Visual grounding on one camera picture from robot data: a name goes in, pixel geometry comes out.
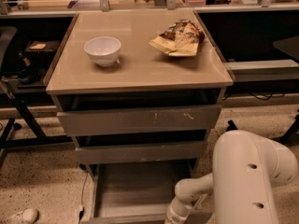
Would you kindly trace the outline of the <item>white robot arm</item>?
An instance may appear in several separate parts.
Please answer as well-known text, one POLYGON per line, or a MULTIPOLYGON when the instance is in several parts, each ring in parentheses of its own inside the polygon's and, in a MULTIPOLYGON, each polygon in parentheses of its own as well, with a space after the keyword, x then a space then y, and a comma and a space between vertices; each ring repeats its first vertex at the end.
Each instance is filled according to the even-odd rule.
POLYGON ((183 224, 209 191, 216 224, 279 224, 272 188, 297 173, 297 159, 284 145, 246 131, 224 133, 214 146, 212 172, 177 182, 164 224, 183 224))

